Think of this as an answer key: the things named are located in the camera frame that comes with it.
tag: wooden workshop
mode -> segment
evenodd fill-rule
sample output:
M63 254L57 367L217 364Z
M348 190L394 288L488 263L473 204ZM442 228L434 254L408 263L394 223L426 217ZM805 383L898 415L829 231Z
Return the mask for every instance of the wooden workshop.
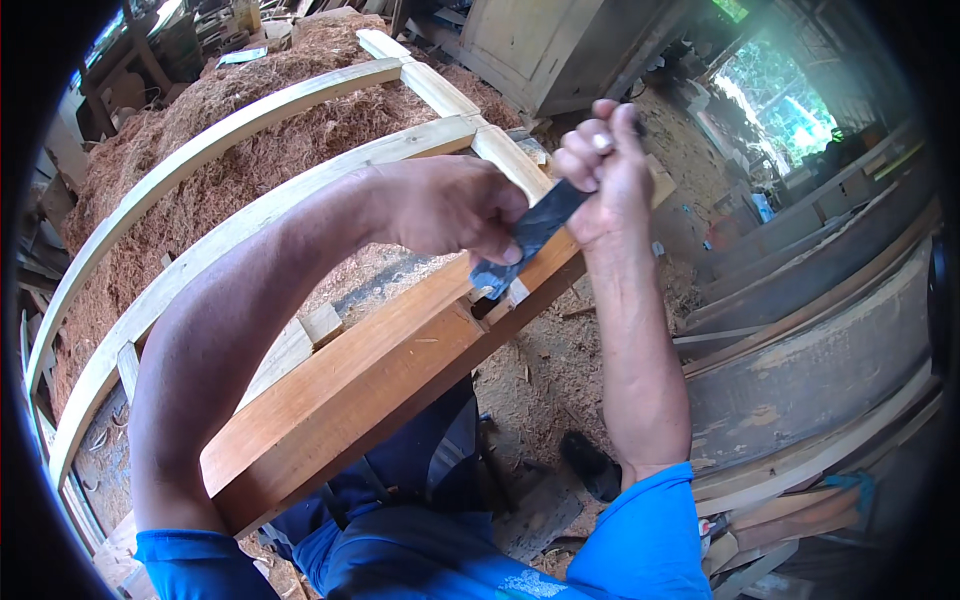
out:
M829 0L124 0L64 90L17 251L29 410L77 543L109 588L156 597L126 425L154 322L210 264L367 165L471 154L534 205L614 98L645 130L714 597L842 594L824 565L892 543L943 401L938 179L876 44ZM467 375L501 550L562 580L608 506L558 449L580 431L613 456L579 248L561 229L498 303L469 271L361 249L204 450L280 597L320 596L257 528Z

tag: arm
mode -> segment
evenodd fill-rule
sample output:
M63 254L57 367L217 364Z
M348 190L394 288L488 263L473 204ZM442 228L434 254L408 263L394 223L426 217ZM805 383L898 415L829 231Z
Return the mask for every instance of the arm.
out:
M670 341L651 252L653 179L634 132L633 105L594 104L598 118L564 137L559 173L597 192L567 227L584 249L600 323L604 421L621 489L690 453L690 407Z
M137 528L225 533L200 454L232 416L280 330L317 283L368 242L462 248L501 264L526 197L490 163L440 156L370 167L298 204L185 287L144 348L131 415Z

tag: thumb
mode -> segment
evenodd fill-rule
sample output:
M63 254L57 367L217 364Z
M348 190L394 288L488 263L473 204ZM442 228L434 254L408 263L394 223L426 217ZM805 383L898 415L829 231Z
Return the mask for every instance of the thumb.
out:
M515 265L523 251L503 227L486 222L477 232L476 241L467 250L498 265Z
M640 146L640 138L636 134L636 111L632 103L625 103L613 111L610 118L610 130L613 133L613 141L616 143L616 149L625 154L644 156L643 148Z

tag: blue cloth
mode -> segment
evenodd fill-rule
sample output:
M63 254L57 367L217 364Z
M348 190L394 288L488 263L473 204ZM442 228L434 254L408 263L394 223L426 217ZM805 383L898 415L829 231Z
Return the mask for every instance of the blue cloth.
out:
M419 506L351 511L297 544L294 559L327 598L710 598L683 463L637 482L600 515L560 582L507 558L487 513ZM137 534L136 558L169 598L275 598L236 541L201 531Z

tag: green foliage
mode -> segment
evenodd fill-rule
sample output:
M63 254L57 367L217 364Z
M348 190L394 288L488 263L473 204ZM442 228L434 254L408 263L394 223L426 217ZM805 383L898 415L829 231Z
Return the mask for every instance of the green foliage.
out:
M744 44L717 75L743 91L774 146L783 149L793 165L826 147L836 122L797 63L768 32Z
M723 12L728 14L734 23L739 23L744 19L749 12L747 9L740 6L740 3L736 0L713 0L713 4L720 7Z

